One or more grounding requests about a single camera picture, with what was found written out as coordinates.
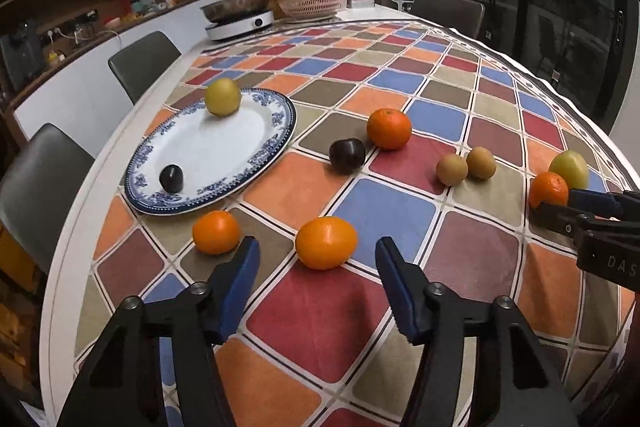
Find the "blue white porcelain plate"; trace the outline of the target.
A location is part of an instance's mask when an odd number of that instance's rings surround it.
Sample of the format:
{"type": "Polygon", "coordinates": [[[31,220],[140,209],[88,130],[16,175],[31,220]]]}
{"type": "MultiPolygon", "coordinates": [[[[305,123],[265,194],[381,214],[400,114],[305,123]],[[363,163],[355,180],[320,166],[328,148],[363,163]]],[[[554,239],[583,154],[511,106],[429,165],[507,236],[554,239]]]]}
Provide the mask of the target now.
{"type": "Polygon", "coordinates": [[[239,110],[218,118],[198,100],[154,129],[134,151],[124,193],[135,210],[152,216],[194,211],[254,181],[285,151],[297,114],[292,101],[270,89],[245,88],[239,110]],[[166,193],[158,177],[175,164],[180,193],[166,193]]]}

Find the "brown kiwi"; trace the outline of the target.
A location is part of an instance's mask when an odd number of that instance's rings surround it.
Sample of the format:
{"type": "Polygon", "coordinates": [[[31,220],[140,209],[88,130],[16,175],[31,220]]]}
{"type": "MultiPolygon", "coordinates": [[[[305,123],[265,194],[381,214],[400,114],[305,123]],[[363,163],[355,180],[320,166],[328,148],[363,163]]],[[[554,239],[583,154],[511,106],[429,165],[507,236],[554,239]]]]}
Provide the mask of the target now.
{"type": "Polygon", "coordinates": [[[469,173],[466,160],[457,154],[442,156],[436,165],[436,176],[446,186],[460,184],[469,173]]]}
{"type": "Polygon", "coordinates": [[[466,155],[469,174],[477,180],[489,180],[497,171],[497,161],[487,148],[478,146],[466,155]]]}

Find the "brown kiwi right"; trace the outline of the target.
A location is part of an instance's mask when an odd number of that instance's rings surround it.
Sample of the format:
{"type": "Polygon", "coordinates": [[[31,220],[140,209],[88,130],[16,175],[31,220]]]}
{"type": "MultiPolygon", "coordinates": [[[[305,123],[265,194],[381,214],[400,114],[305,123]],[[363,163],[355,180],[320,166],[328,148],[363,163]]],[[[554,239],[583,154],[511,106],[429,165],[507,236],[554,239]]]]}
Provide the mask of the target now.
{"type": "Polygon", "coordinates": [[[489,180],[497,171],[497,161],[487,148],[478,146],[466,155],[469,174],[477,180],[489,180]]]}

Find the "grey chair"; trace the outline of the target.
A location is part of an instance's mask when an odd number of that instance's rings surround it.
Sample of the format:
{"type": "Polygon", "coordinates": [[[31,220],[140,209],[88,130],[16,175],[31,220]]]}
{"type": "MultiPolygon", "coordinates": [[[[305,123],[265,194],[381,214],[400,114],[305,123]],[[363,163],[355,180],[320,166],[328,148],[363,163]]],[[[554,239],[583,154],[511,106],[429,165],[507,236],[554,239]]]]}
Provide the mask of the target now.
{"type": "Polygon", "coordinates": [[[181,56],[179,49],[161,31],[125,46],[107,61],[132,104],[181,56]]]}
{"type": "Polygon", "coordinates": [[[54,124],[44,124],[1,180],[1,223],[44,273],[93,157],[54,124]]]}

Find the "pink woven basket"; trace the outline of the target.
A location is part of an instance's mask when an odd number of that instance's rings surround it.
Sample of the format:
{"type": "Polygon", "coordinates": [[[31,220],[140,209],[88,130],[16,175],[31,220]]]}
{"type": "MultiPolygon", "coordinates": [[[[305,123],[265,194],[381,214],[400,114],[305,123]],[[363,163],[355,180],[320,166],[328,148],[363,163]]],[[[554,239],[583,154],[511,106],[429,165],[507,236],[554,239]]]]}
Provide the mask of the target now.
{"type": "Polygon", "coordinates": [[[334,16],[344,0],[277,0],[280,10],[293,20],[315,20],[334,16]]]}

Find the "brown kiwi left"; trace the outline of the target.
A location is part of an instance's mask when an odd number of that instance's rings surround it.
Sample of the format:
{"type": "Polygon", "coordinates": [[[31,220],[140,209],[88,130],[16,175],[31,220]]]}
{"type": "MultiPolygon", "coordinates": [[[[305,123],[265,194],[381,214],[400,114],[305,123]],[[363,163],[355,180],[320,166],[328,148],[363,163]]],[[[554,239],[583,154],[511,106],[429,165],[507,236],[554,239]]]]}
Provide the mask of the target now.
{"type": "Polygon", "coordinates": [[[436,176],[446,186],[460,184],[469,173],[466,160],[457,154],[442,156],[436,165],[436,176]]]}

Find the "white induction cooker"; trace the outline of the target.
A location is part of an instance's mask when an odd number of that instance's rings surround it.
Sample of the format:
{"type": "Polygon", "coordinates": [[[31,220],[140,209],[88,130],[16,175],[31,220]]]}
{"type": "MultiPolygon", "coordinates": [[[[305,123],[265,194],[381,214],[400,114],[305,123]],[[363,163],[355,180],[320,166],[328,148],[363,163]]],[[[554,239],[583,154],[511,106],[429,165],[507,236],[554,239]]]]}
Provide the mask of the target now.
{"type": "Polygon", "coordinates": [[[212,41],[227,41],[267,29],[273,25],[273,22],[273,12],[265,11],[260,14],[242,18],[242,20],[236,20],[235,22],[210,24],[205,28],[205,32],[207,37],[212,41]]]}

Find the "large dark plum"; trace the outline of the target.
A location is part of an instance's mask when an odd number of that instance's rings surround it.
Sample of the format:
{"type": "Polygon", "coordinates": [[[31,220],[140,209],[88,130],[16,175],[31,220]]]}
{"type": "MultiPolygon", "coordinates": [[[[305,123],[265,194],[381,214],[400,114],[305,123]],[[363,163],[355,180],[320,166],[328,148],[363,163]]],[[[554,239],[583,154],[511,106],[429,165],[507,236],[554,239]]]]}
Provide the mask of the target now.
{"type": "Polygon", "coordinates": [[[366,147],[356,138],[337,140],[329,148],[330,163],[341,173],[358,170],[364,164],[366,154],[366,147]]]}

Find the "oval orange mandarin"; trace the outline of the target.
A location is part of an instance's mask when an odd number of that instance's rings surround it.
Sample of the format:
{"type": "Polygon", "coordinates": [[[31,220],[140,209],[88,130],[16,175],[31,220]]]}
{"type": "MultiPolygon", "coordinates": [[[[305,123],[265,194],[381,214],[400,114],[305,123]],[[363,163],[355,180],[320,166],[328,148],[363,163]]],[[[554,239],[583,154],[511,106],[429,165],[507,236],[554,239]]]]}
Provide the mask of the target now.
{"type": "Polygon", "coordinates": [[[307,268],[337,268],[356,251],[356,229],[339,217],[319,217],[305,223],[295,237],[296,255],[307,268]]]}

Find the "grey chair near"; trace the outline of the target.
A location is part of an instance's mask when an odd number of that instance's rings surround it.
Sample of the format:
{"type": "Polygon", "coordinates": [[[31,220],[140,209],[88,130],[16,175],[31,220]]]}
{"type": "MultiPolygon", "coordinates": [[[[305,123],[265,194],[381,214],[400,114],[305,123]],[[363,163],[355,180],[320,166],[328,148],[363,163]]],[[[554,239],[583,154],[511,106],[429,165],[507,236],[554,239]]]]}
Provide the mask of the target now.
{"type": "Polygon", "coordinates": [[[1,223],[44,273],[93,157],[54,124],[44,124],[1,180],[1,223]]]}

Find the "small orange mandarin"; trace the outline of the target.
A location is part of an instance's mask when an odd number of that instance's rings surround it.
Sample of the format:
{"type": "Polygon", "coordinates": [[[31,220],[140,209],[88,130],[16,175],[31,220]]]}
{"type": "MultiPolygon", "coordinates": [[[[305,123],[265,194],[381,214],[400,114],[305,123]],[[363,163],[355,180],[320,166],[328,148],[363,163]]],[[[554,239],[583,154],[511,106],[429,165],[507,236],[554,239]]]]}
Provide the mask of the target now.
{"type": "Polygon", "coordinates": [[[240,243],[241,228],[230,212],[214,210],[194,223],[192,239],[201,253],[209,256],[223,255],[233,251],[240,243]]]}

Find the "colourful checkered tablecloth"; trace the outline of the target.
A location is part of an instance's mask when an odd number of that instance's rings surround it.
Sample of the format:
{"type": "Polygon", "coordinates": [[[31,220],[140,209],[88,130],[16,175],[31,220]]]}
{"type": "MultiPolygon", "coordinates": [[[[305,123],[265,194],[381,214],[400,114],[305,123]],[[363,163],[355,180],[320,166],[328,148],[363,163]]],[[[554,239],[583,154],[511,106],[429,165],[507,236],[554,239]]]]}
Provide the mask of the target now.
{"type": "Polygon", "coordinates": [[[570,240],[535,222],[529,185],[564,150],[585,159],[593,191],[630,190],[634,180],[551,93],[431,26],[332,24],[189,53],[177,78],[136,105],[127,130],[145,138],[220,78],[280,92],[297,113],[283,155],[220,203],[262,250],[239,330],[216,351],[240,425],[400,422],[421,351],[398,332],[375,270],[374,244],[386,235],[464,298],[511,297],[578,410],[602,395],[624,355],[634,295],[577,268],[570,240]],[[380,108],[411,121],[400,150],[367,136],[380,108]],[[329,148],[349,138],[364,144],[366,160],[341,173],[329,148]],[[497,161],[489,180],[439,181],[442,156],[466,160],[478,146],[497,161]],[[356,229],[357,249],[337,268],[309,269],[296,234],[329,216],[356,229]]]}

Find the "grey chair middle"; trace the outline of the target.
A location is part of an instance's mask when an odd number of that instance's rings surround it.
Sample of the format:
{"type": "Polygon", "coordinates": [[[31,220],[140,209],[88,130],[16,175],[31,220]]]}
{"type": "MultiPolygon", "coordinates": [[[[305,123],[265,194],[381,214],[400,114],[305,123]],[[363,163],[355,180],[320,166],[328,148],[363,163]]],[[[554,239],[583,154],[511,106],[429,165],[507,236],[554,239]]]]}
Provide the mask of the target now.
{"type": "Polygon", "coordinates": [[[107,61],[132,104],[181,56],[179,49],[161,31],[125,46],[107,61]]]}

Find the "yellow pear on plate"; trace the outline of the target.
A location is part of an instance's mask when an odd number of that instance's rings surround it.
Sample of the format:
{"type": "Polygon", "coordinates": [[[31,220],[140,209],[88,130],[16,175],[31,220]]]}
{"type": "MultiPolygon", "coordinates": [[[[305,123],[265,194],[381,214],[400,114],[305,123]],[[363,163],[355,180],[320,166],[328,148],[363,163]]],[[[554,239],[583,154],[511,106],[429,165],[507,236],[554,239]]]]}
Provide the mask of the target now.
{"type": "Polygon", "coordinates": [[[232,79],[220,78],[207,87],[204,102],[212,115],[227,117],[239,109],[241,98],[241,90],[232,79]]]}

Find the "small dark plum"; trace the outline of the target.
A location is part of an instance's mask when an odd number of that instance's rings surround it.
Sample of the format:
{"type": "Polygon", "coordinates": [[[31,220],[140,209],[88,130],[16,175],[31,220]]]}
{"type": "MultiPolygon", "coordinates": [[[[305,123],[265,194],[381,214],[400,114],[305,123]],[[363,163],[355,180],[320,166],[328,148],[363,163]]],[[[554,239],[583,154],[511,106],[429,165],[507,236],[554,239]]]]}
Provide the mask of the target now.
{"type": "Polygon", "coordinates": [[[165,166],[158,177],[160,186],[169,194],[180,193],[183,189],[183,171],[175,164],[165,166]]]}

